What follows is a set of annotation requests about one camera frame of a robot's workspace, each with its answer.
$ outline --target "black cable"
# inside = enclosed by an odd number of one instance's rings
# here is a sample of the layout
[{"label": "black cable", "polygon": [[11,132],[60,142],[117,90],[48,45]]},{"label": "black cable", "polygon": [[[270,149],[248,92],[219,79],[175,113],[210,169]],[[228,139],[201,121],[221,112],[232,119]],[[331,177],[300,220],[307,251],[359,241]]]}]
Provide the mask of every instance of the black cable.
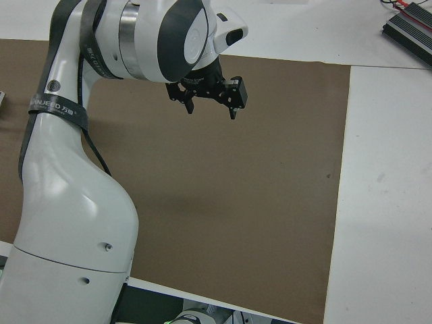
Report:
[{"label": "black cable", "polygon": [[[78,104],[82,105],[82,69],[84,65],[84,56],[80,54],[80,58],[78,59]],[[84,135],[84,138],[87,141],[87,144],[92,149],[94,155],[96,155],[97,159],[99,160],[99,163],[102,165],[103,171],[107,173],[108,175],[111,175],[111,172],[109,171],[108,165],[102,158],[102,155],[97,150],[95,144],[93,143],[90,134],[86,130],[82,130],[82,133]]]}]

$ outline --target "black button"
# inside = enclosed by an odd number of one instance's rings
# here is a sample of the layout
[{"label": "black button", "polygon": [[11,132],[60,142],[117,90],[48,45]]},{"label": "black button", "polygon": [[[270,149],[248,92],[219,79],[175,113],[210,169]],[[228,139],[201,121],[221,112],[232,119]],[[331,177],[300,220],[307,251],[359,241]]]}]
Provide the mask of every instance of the black button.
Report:
[{"label": "black button", "polygon": [[227,38],[226,38],[227,45],[231,46],[242,38],[243,38],[243,29],[232,30],[227,34]]},{"label": "black button", "polygon": [[216,16],[218,16],[219,18],[221,18],[221,20],[223,22],[227,22],[228,19],[225,17],[225,15],[223,13],[218,13]]}]

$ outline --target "brown mat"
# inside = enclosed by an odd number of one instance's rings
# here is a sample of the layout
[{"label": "brown mat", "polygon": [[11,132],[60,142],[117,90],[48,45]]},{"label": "brown mat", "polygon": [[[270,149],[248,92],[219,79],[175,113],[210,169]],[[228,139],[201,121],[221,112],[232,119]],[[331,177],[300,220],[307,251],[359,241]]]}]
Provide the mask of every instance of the brown mat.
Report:
[{"label": "brown mat", "polygon": [[[0,240],[18,228],[18,153],[46,42],[0,41]],[[301,323],[323,322],[350,68],[223,56],[248,106],[163,84],[99,82],[90,133],[140,217],[134,277]]]}]

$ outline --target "black power supply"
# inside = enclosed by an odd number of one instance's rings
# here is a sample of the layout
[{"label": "black power supply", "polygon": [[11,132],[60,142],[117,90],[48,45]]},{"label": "black power supply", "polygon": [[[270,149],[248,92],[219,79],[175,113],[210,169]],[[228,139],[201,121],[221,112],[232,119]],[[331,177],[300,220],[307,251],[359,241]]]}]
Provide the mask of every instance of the black power supply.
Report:
[{"label": "black power supply", "polygon": [[411,3],[384,25],[383,33],[432,66],[432,13]]}]

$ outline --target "dark green surface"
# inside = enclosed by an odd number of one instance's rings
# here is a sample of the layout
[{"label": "dark green surface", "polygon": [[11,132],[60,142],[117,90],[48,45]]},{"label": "dark green surface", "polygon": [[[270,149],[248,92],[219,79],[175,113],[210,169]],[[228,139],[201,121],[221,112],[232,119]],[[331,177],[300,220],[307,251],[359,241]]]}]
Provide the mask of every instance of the dark green surface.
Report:
[{"label": "dark green surface", "polygon": [[163,324],[183,310],[183,299],[128,286],[120,304],[117,321],[136,324]]}]

